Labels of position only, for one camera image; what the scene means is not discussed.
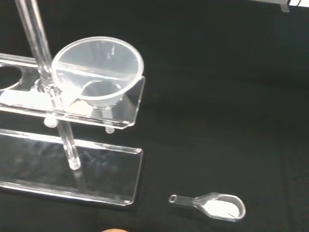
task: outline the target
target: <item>acrylic base plate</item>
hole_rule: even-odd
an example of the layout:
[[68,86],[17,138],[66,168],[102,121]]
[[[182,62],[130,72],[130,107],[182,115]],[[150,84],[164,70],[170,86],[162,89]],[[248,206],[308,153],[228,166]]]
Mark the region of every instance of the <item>acrylic base plate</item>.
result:
[[69,168],[59,137],[0,130],[0,188],[99,203],[134,202],[143,152],[75,140],[82,162]]

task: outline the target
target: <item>vertical glass rod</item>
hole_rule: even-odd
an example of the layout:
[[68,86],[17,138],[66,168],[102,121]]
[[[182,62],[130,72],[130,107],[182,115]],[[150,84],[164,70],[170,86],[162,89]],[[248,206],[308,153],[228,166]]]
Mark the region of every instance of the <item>vertical glass rod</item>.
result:
[[[55,86],[51,75],[52,58],[48,48],[38,4],[36,0],[15,0],[24,30],[46,93],[50,96],[54,109],[62,109],[60,91]],[[57,129],[62,139],[69,166],[73,170],[81,167],[71,125],[67,121],[58,121]]]

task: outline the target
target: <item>white powder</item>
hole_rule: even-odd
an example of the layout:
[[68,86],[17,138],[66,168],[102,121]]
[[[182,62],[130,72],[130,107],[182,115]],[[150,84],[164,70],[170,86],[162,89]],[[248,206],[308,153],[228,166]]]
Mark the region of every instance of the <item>white powder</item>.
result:
[[202,207],[213,216],[222,218],[237,218],[239,216],[238,207],[230,202],[210,200]]

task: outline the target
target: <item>black background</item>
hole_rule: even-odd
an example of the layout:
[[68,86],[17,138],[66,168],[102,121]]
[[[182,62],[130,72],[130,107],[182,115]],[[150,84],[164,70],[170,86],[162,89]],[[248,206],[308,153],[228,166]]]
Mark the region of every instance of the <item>black background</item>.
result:
[[[129,208],[1,190],[0,231],[304,232],[309,228],[309,8],[241,0],[40,0],[52,55],[91,36],[129,42],[145,63],[134,127],[76,138],[141,147]],[[13,1],[0,2],[0,52],[31,56]],[[0,126],[56,134],[1,113]],[[173,207],[171,194],[239,196],[231,223]]]

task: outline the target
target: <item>funnel rim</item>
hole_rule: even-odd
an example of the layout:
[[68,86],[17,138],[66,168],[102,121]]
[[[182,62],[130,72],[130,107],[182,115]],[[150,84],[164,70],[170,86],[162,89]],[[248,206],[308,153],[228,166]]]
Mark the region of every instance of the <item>funnel rim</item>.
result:
[[91,41],[109,41],[109,42],[114,42],[117,44],[120,44],[122,46],[125,46],[126,48],[128,48],[136,57],[137,62],[138,62],[138,70],[135,74],[135,77],[133,78],[133,80],[123,89],[121,89],[118,92],[112,93],[112,94],[108,94],[108,95],[103,95],[103,96],[96,96],[96,97],[90,97],[90,96],[83,96],[83,95],[78,95],[79,99],[82,100],[104,100],[104,99],[110,99],[110,98],[114,98],[117,97],[119,95],[124,94],[125,92],[127,92],[129,89],[131,89],[132,87],[134,87],[136,85],[136,83],[141,79],[142,77],[142,73],[144,70],[144,62],[143,59],[140,55],[140,53],[138,52],[138,50],[133,47],[131,44],[117,39],[117,38],[113,38],[113,37],[105,37],[105,36],[95,36],[95,37],[88,37],[88,38],[84,38],[81,40],[77,40],[74,41],[72,43],[70,43],[69,45],[65,46],[64,48],[62,48],[54,57],[53,61],[52,61],[52,76],[53,76],[53,80],[55,82],[55,84],[64,92],[69,92],[68,88],[63,87],[63,85],[61,84],[61,82],[58,79],[58,76],[56,74],[57,71],[57,65],[59,63],[60,58],[63,56],[63,54],[65,52],[67,52],[68,50],[70,50],[71,48],[82,44],[82,43],[86,43],[86,42],[91,42]]

